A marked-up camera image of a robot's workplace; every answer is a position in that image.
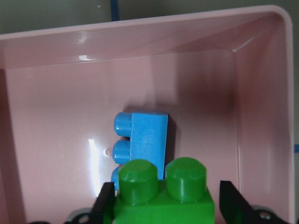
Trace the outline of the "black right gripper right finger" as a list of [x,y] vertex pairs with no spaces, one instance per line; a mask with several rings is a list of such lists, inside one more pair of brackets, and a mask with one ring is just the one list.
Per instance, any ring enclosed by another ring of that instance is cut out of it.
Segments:
[[268,209],[251,206],[231,181],[220,181],[219,208],[227,224],[283,224]]

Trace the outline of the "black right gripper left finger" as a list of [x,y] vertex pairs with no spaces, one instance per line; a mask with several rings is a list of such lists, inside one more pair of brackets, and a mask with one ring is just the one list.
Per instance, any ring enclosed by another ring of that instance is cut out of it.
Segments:
[[105,182],[91,209],[92,224],[112,224],[114,220],[114,182]]

